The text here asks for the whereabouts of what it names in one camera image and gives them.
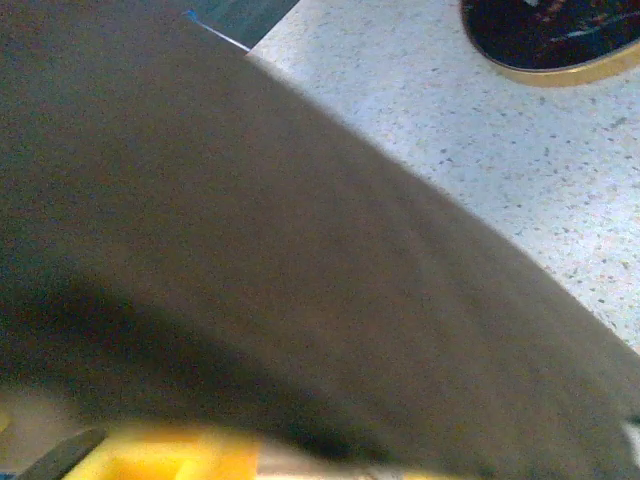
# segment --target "yellow object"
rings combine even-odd
[[[9,415],[0,410],[0,432],[4,431],[11,423],[9,420]]]
[[[259,444],[214,432],[113,434],[64,480],[253,480]]]
[[[422,475],[407,473],[403,475],[403,480],[463,480],[460,477],[447,477],[445,475]]]

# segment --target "gray fabric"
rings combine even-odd
[[[149,18],[105,10],[5,73],[3,384],[356,466],[640,478],[631,349],[230,46]]]

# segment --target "speckled floor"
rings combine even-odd
[[[495,74],[453,0],[301,0],[251,57],[443,187],[640,345],[640,69]]]

